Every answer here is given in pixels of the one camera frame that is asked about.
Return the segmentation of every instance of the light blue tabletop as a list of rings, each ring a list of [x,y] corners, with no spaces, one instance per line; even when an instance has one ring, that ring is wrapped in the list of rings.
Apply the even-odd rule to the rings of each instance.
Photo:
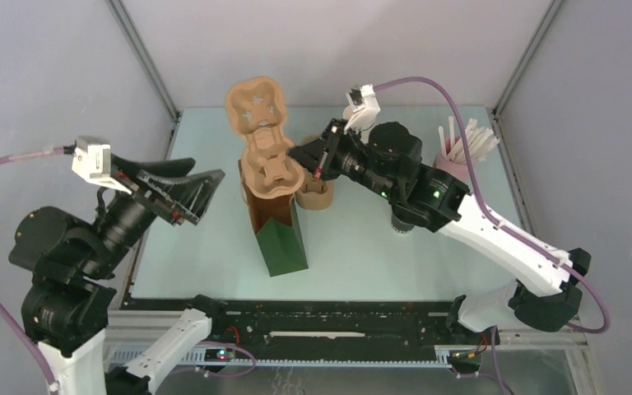
[[[462,107],[464,122],[490,126],[486,109]],[[291,107],[286,135],[295,142],[321,133],[342,107]],[[398,121],[423,141],[423,163],[439,150],[437,127],[448,128],[446,107],[384,107],[377,122]],[[204,294],[239,300],[452,300],[500,287],[503,268],[460,242],[425,229],[397,234],[386,202],[341,177],[325,211],[298,209],[309,269],[270,277],[240,193],[237,161],[244,141],[224,109],[186,109],[172,158],[190,156],[196,171],[222,169],[226,177],[197,226],[156,221],[132,289],[134,298],[191,298]],[[498,151],[476,166],[486,202],[518,223]]]

